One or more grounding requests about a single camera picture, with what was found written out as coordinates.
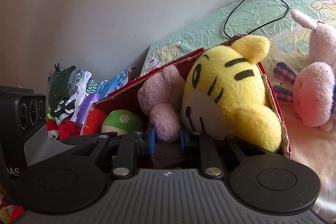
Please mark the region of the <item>green smiling plush toy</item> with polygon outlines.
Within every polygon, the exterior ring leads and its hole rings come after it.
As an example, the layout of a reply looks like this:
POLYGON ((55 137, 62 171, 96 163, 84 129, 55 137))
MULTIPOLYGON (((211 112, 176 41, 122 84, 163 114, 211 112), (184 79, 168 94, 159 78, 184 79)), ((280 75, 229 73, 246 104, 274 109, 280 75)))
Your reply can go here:
POLYGON ((117 135, 125 135, 142 131, 142 123, 137 115, 129 110, 114 110, 109 113, 101 126, 102 133, 116 132, 117 135))

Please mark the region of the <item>mauve bear plush toy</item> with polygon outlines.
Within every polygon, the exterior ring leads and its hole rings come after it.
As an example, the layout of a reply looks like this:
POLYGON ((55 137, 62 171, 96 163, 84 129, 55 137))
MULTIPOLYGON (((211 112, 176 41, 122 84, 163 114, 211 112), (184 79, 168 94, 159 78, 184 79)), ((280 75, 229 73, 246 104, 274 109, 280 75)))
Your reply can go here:
POLYGON ((174 142, 179 138, 185 80, 174 65, 148 78, 138 91, 138 103, 157 131, 157 138, 174 142))

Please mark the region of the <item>yellow tiger plush toy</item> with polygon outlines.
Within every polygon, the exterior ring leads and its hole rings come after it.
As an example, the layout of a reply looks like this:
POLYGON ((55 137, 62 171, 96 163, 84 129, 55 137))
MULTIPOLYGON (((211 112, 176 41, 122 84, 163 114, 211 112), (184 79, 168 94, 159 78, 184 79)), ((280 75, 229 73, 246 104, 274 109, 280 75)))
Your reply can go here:
POLYGON ((264 36, 248 35, 206 50, 194 63, 183 93, 181 121, 191 133, 223 140, 236 135, 266 150, 280 148, 281 122, 271 109, 258 67, 269 52, 264 36))

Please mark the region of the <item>pink bunny plush toy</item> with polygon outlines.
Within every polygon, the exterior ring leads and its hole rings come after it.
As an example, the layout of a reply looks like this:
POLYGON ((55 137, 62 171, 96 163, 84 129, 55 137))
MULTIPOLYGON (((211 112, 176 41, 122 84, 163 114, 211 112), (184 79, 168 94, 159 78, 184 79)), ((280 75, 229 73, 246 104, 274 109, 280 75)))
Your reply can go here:
POLYGON ((299 10, 290 13, 296 23, 311 30, 309 56, 313 63, 299 73, 284 62, 277 63, 274 77, 293 89, 275 85, 273 90, 278 102, 294 106, 304 125, 329 132, 335 120, 335 27, 299 10))

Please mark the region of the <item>red cloth item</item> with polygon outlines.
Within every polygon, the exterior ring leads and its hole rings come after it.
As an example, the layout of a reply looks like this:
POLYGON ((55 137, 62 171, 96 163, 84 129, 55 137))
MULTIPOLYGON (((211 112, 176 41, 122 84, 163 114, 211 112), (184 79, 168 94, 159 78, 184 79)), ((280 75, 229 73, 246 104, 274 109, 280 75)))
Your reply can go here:
POLYGON ((64 124, 57 124, 56 118, 50 115, 50 108, 47 113, 47 131, 51 139, 63 141, 68 137, 79 135, 93 135, 101 133, 101 126, 108 114, 91 106, 83 123, 66 121, 64 124))

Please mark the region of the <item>red cardboard box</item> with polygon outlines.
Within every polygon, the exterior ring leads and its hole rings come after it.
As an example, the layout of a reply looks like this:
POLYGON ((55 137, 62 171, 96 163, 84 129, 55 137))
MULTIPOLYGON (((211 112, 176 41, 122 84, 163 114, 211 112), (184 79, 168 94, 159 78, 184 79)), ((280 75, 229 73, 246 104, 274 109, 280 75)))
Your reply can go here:
MULTIPOLYGON (((92 135, 100 133, 103 121, 108 116, 108 114, 114 110, 127 109, 139 116, 143 116, 144 113, 142 112, 137 100, 138 90, 142 87, 143 83, 151 76, 161 72, 165 67, 168 67, 170 65, 174 65, 179 71, 181 77, 186 80, 197 58, 200 57, 202 53, 205 52, 205 50, 205 48, 201 47, 191 53, 188 53, 187 55, 184 55, 183 57, 180 57, 179 59, 173 60, 159 68, 156 68, 146 75, 143 75, 128 82, 122 88, 115 90, 114 92, 108 94, 107 97, 92 104, 85 118, 80 134, 92 135)), ((278 153, 288 159, 291 159, 292 154, 290 142, 280 105, 274 94, 273 88, 268 79, 268 75, 266 74, 263 64, 259 62, 257 66, 260 70, 265 88, 267 90, 269 105, 272 107, 272 111, 276 113, 279 121, 281 122, 282 141, 278 153)))

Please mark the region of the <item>pile of folded clothes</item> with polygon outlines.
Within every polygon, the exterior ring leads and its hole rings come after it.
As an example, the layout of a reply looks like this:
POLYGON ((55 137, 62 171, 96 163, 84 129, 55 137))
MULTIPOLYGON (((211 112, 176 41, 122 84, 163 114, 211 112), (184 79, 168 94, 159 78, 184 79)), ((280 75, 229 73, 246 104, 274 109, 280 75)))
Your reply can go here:
POLYGON ((48 119, 54 120, 57 125, 67 120, 82 124, 85 115, 80 112, 85 110, 84 105, 106 98, 108 94, 125 86, 131 80, 134 70, 135 66, 131 66, 98 84, 90 71, 77 69, 74 65, 62 69, 59 64, 55 64, 54 70, 49 71, 48 78, 48 119))

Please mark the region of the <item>cartoon bear bed sheet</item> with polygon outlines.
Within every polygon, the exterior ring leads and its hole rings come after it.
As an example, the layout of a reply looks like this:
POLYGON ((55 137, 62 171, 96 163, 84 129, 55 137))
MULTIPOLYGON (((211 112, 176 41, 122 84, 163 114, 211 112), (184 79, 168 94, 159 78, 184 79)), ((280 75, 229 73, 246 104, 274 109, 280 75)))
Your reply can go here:
MULTIPOLYGON (((252 31, 269 38, 270 52, 262 65, 272 85, 275 65, 283 61, 295 72, 311 64, 310 31, 285 11, 298 9, 315 20, 335 24, 335 0, 246 0, 233 3, 187 25, 150 46, 141 74, 145 75, 198 48, 209 48, 236 34, 252 31)), ((313 169, 321 180, 314 211, 328 223, 335 223, 335 130, 323 132, 302 123, 290 104, 281 104, 295 161, 313 169)))

